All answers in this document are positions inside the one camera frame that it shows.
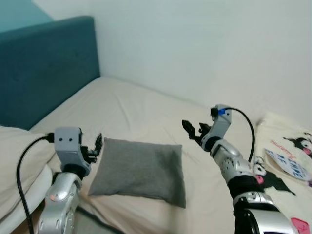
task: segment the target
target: teal wall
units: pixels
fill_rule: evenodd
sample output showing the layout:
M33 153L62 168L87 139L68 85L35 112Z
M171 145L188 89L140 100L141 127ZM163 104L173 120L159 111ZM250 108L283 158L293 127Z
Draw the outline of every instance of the teal wall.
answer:
M0 0L0 32L50 21L31 0Z

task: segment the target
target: black joint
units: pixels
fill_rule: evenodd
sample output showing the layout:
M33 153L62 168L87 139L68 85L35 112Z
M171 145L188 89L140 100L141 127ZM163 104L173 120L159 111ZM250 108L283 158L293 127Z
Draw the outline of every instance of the black joint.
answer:
M84 178L84 175L86 174L86 170L78 166L76 164L66 164L62 170L63 172L70 172L76 174L81 180Z
M88 147L87 146L81 146L80 147L83 159L85 159L88 156Z
M216 117L218 116L218 114L219 114L219 110L217 108L213 107L210 109L210 116Z
M205 151L210 152L218 140L221 140L221 138L218 136L213 136L209 140L207 140L205 144Z
M202 136L206 135L211 129L211 127L207 123L199 123L199 125L199 132L202 133Z
M257 179L251 175L240 175L232 178L228 183L228 187L233 199L242 193L250 191L264 192Z

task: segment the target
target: bed mattress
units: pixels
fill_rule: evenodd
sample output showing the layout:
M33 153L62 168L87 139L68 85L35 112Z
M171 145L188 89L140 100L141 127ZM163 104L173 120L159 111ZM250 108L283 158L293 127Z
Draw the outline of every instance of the bed mattress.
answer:
M247 159L251 131L244 118L233 113L225 138ZM82 207L103 222L127 234L207 234L234 233L232 199L220 169L181 125L189 120L212 124L210 109L179 100L137 85L100 77L70 97L50 113L32 132L51 132L59 126L79 126L83 144L94 146L99 132L105 137L158 144L181 144L186 187L186 209L162 200L131 196L88 197L99 165L83 180ZM59 170L54 157L50 163Z

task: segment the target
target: white blanket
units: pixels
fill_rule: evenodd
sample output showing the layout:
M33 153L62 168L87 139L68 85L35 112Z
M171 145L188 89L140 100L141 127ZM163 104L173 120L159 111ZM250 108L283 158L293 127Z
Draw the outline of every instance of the white blanket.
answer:
M22 152L42 134L0 126L0 233L12 232L26 215L18 193L16 169ZM46 141L38 142L25 155L20 167L20 181L32 212L44 199L52 183L47 162L54 148Z
M220 169L181 125L189 120L212 125L210 109L181 101L115 79L98 78L69 98L32 128L50 132L58 126L79 126L83 144L94 146L99 132L105 137L161 144L182 144L182 163L186 185L186 209L130 196L90 198L88 190L97 172L83 180L82 197L88 210L105 223L127 234L207 234L234 233L232 199ZM245 119L233 113L233 123L225 138L248 159L251 131ZM50 166L58 168L54 158Z

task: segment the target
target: gray pillow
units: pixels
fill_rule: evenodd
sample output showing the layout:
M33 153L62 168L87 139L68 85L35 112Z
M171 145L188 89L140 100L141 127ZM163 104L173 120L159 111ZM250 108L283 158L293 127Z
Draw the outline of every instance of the gray pillow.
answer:
M104 139L103 156L92 195L132 195L185 208L181 145L157 145Z

